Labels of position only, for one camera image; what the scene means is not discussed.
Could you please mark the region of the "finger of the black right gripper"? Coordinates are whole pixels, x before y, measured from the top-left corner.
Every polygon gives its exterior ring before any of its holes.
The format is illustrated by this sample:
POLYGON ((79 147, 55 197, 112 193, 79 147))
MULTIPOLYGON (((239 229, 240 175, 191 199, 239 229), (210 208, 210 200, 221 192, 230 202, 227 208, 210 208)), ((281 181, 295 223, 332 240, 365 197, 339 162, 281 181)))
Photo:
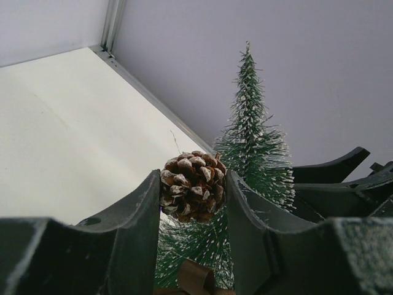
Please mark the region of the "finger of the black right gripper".
POLYGON ((356 147, 326 163, 293 167, 294 183, 335 184, 343 182, 368 156, 370 151, 356 147))
POLYGON ((392 162, 374 163, 365 178, 335 184, 296 184, 293 214, 307 221, 367 217, 392 197, 392 162))

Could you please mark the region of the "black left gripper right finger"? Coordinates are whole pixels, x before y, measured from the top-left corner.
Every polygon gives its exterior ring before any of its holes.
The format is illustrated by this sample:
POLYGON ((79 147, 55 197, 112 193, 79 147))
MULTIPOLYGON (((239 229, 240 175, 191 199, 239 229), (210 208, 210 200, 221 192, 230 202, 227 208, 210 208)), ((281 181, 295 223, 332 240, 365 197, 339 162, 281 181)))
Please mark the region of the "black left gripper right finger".
POLYGON ((226 175, 237 294, 391 294, 392 219, 312 223, 226 175))

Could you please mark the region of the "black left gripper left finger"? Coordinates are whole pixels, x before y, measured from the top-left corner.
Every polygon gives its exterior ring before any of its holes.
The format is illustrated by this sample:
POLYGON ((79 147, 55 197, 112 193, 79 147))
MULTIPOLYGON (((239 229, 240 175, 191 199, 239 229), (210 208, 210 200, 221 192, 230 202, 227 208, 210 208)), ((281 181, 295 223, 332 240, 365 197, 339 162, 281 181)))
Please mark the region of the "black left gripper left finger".
POLYGON ((1 219, 2 294, 152 294, 160 171, 75 226, 1 219))

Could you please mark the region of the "brown ribbon bow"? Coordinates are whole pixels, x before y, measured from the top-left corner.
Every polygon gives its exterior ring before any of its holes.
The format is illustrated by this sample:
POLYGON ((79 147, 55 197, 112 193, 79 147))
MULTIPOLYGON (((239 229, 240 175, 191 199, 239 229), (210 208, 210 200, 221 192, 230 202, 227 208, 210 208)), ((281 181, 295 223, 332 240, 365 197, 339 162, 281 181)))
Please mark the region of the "brown ribbon bow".
POLYGON ((178 288, 155 288, 156 295, 235 295, 230 289, 216 287, 214 273, 211 269, 185 260, 177 276, 178 288))

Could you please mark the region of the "small green christmas tree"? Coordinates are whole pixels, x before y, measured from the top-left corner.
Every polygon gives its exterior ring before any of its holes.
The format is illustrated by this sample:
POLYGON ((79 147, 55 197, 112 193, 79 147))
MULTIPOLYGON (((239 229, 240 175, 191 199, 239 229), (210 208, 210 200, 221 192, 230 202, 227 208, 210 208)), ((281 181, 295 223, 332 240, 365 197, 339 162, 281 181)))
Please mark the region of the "small green christmas tree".
MULTIPOLYGON (((294 209, 292 164, 284 134, 267 124, 262 80, 251 50, 241 55, 232 116, 214 151, 228 171, 234 171, 254 192, 281 209, 294 209)), ((155 270, 157 287, 177 286, 177 273, 190 259, 214 271, 221 288, 235 286, 228 234, 227 187, 224 207, 206 224, 179 222, 166 216, 160 224, 155 270)))

